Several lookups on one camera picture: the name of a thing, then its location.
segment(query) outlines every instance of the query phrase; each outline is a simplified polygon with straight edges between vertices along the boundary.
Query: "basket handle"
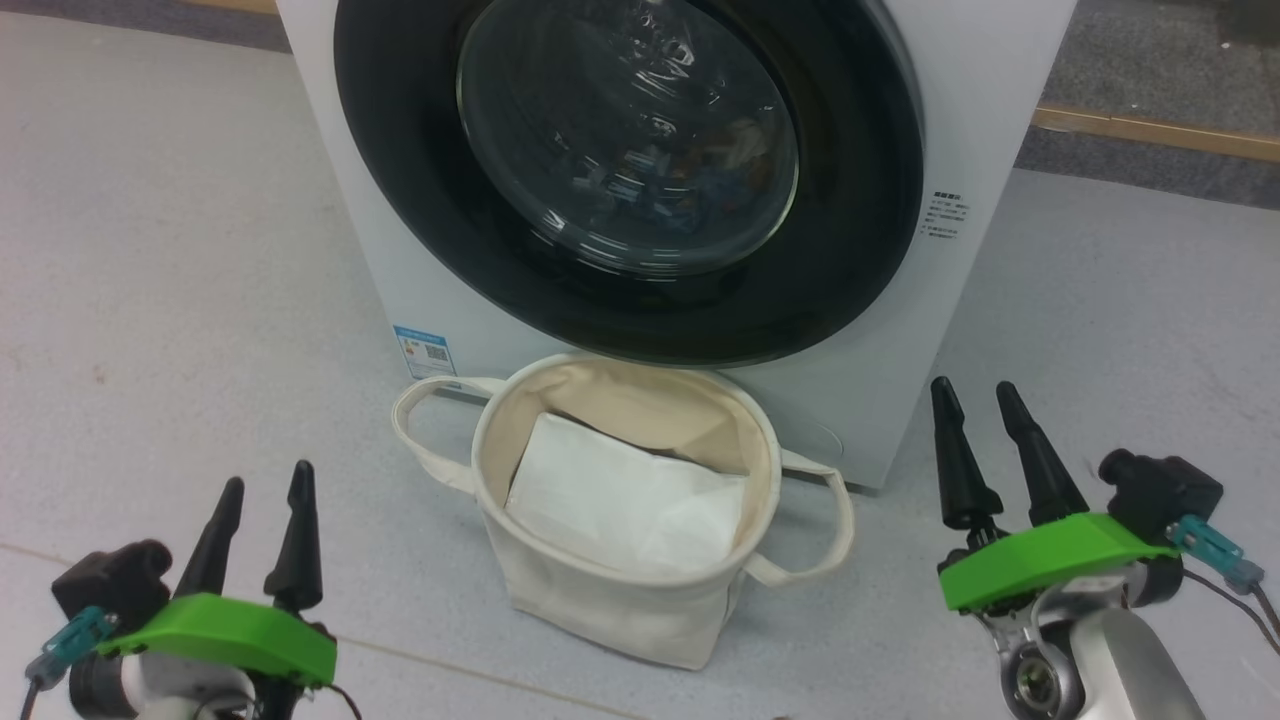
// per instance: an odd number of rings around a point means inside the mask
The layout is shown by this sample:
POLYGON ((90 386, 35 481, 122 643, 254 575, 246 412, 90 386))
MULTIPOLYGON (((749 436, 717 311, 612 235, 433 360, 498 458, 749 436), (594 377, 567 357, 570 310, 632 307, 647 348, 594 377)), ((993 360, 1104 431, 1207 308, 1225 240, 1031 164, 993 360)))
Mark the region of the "basket handle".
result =
POLYGON ((442 387, 447 386, 466 386, 471 389, 479 391, 481 395, 493 397, 502 389, 506 380, 499 380, 495 378, 456 378, 453 375, 435 375, 420 380, 410 386, 404 391, 404 395, 399 396, 396 401, 396 407, 392 410, 392 425, 396 428, 396 434, 401 438, 401 442, 408 446, 417 456, 417 461, 422 464, 422 468, 429 475, 439 480, 440 483, 449 486, 451 488, 460 489, 467 495, 475 495, 475 487, 471 480, 471 468, 454 462, 436 452, 422 447, 416 439, 408 437, 408 414, 413 411, 415 407, 428 397, 433 396, 442 387))
POLYGON ((746 570, 748 575, 771 588, 781 588, 828 575, 844 565, 845 560, 849 559, 849 552, 854 548, 854 501, 849 497, 849 489, 845 488, 845 478, 841 477, 840 470, 819 465, 785 448, 782 450, 782 466, 787 470, 820 475, 827 480, 827 487, 836 495, 836 538, 831 541, 827 556, 820 562, 808 570, 795 573, 778 568, 759 552, 751 553, 742 569, 746 570))

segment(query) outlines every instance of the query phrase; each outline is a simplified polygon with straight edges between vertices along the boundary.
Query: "white washing machine body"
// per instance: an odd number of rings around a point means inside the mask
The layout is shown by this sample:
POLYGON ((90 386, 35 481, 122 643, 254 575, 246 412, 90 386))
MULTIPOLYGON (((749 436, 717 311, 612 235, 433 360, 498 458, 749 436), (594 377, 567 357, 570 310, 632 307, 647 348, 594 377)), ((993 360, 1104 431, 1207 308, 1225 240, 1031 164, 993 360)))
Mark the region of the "white washing machine body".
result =
MULTIPOLYGON (((379 190, 339 99, 338 0, 278 5, 411 373, 507 377, 568 348, 456 277, 379 190)), ((915 236, 884 290, 844 329, 800 352, 723 370, 759 400, 786 447, 840 466, 851 484, 884 483, 1074 5, 883 0, 877 10, 896 26, 923 106, 915 236)))

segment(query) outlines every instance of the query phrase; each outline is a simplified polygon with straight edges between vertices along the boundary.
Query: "green plastic part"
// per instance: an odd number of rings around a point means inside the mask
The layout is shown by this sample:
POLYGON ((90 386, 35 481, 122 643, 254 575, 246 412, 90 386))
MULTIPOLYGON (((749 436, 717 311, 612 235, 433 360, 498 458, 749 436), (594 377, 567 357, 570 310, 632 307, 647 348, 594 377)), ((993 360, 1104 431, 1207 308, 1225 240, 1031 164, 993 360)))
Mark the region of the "green plastic part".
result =
POLYGON ((210 593, 179 597, 141 630, 97 646, 100 653, 159 651, 285 678, 333 684, 338 644, 283 610, 210 593))
POLYGON ((1142 542, 1110 515, 1078 512, 993 542, 940 573, 938 580, 950 610, 975 611, 1143 557, 1178 553, 1142 542))

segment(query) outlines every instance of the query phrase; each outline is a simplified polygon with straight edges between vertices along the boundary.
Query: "front-loading washing machine door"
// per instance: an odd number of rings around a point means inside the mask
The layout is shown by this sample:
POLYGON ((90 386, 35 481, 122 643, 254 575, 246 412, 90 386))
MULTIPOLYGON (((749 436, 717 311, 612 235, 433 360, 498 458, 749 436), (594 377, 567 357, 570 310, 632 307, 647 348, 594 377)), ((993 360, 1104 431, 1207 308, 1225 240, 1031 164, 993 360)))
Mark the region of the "front-loading washing machine door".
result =
POLYGON ((911 241, 910 72, 855 0, 342 0, 334 64, 421 242, 596 352, 731 366, 849 324, 911 241))

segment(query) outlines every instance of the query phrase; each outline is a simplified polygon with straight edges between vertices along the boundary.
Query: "laundry basket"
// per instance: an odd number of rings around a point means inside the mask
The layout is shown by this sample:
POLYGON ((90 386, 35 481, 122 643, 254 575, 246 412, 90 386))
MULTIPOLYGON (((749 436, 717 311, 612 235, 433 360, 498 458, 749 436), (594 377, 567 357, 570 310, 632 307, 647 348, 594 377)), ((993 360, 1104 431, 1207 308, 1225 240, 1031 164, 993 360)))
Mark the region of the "laundry basket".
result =
POLYGON ((836 571, 854 542, 854 507, 840 471, 778 447, 759 405, 726 379, 573 352, 547 357, 507 380, 434 377, 396 402, 396 433, 436 480, 474 495, 507 580, 511 602, 570 633, 653 662, 707 665, 748 575, 768 587, 836 571), (466 466, 408 434, 410 413, 436 391, 466 386, 492 398, 466 466), (568 416, 631 446, 745 478, 730 555, 669 578, 620 573, 567 552, 506 509, 512 479, 539 415, 568 416), (778 506, 782 469, 819 475, 835 495, 836 537, 813 568, 790 571, 756 552, 778 506))

